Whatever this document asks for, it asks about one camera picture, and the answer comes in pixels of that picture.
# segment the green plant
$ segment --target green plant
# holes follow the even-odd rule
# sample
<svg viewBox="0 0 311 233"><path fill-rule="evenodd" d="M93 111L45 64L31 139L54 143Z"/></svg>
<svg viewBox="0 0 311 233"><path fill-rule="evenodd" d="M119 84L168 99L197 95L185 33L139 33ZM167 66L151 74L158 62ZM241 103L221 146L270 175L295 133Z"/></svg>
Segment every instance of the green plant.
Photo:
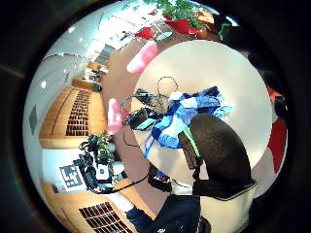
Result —
<svg viewBox="0 0 311 233"><path fill-rule="evenodd" d="M200 5L189 0L144 0L146 4L155 4L162 10L165 17L171 17L173 20L187 19L191 27L201 28L202 22L196 17L196 13L203 9Z"/></svg>
<svg viewBox="0 0 311 233"><path fill-rule="evenodd" d="M97 141L97 146L98 146L98 151L104 150L105 154L107 156L108 162L113 162L115 161L114 155L109 151L109 140L111 138L111 135L107 133L106 131L102 132L98 136L98 141Z"/></svg>

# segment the electronic device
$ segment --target electronic device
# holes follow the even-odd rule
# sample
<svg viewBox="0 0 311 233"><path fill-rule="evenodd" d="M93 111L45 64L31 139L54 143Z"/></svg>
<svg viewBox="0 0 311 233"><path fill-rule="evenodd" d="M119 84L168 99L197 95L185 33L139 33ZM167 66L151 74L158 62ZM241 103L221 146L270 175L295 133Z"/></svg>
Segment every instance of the electronic device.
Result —
<svg viewBox="0 0 311 233"><path fill-rule="evenodd" d="M150 108L142 108L132 112L126 117L125 122L133 130L146 130L156 121L157 113Z"/></svg>
<svg viewBox="0 0 311 233"><path fill-rule="evenodd" d="M120 174L124 170L121 162L108 161L105 150L98 152L98 137L90 135L87 142L82 142L79 149L83 152L79 154L79 159L73 161L73 165L79 169L86 189L97 193L110 193L113 189L112 177Z"/></svg>

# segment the red chair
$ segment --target red chair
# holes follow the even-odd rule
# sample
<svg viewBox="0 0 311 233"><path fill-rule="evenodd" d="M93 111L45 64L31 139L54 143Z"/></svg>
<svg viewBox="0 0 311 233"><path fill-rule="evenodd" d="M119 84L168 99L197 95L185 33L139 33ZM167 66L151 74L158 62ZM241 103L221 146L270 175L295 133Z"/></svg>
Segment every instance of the red chair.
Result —
<svg viewBox="0 0 311 233"><path fill-rule="evenodd" d="M144 27L140 32L135 34L135 37L141 37L146 40L153 38L155 34L152 33L151 27Z"/></svg>
<svg viewBox="0 0 311 233"><path fill-rule="evenodd" d="M166 20L165 23L173 27L175 31L182 34L195 34L200 30L199 28L189 27L187 19L179 19L177 21Z"/></svg>

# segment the person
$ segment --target person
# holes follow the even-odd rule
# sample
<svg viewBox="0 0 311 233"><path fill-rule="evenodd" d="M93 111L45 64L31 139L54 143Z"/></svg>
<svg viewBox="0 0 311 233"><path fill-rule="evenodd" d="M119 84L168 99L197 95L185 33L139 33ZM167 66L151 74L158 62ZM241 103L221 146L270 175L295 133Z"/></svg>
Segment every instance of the person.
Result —
<svg viewBox="0 0 311 233"><path fill-rule="evenodd" d="M201 222L200 199L202 197L216 199L222 203L230 202L256 185L251 177L250 162L243 143L224 121L216 116L198 114L191 119L189 132L190 138L182 132L179 140L185 156L194 157L197 160L197 166L193 172L195 181L193 185L189 185L171 179L171 189L167 190L170 191L170 195L164 201L155 219L151 219L142 210L137 209L120 193L106 195L120 210L125 212L127 219L135 226L137 232L198 232L199 222ZM199 167L203 162L209 180L199 178ZM245 205L249 202L243 201L242 198L242 202L238 203ZM250 204L242 208L243 214L249 206ZM234 232L238 227L240 225L235 223L235 226L229 228L232 228Z"/></svg>

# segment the white wall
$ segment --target white wall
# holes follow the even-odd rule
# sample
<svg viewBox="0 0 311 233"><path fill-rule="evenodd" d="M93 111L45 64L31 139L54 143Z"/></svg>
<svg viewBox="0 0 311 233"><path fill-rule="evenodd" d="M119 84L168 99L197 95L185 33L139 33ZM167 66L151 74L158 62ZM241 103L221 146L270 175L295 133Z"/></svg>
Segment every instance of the white wall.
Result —
<svg viewBox="0 0 311 233"><path fill-rule="evenodd" d="M40 181L43 179L44 173L47 172L47 170L43 172L43 150L39 143L41 125L56 96L65 86L71 84L74 77L85 72L89 62L87 55L91 53L89 44L98 32L100 21L103 17L110 16L113 11L117 11L123 5L124 2L118 2L99 9L75 23L73 25L75 30L71 33L68 30L64 32L45 55L29 87L23 112L23 143L30 175L45 201L45 196L40 187ZM66 74L69 74L67 82L65 82ZM43 81L46 82L45 88L41 87ZM37 125L34 134L32 134L29 116L35 105Z"/></svg>
<svg viewBox="0 0 311 233"><path fill-rule="evenodd" d="M79 158L79 149L71 150L46 150L42 151L42 167L43 176L42 181L45 183L52 183L57 187L58 191L62 190L62 178L58 168L60 166L68 166L73 164L73 160Z"/></svg>
<svg viewBox="0 0 311 233"><path fill-rule="evenodd" d="M41 125L56 96L65 86L71 84L75 76L84 72L87 64L87 59L75 55L51 56L40 64L29 87L23 113L23 142L30 174L41 196L43 196L40 187L42 148L39 143L39 133ZM69 75L67 82L65 82L66 74ZM45 88L41 87L43 81L46 82ZM32 134L29 116L34 106L37 112L37 125Z"/></svg>

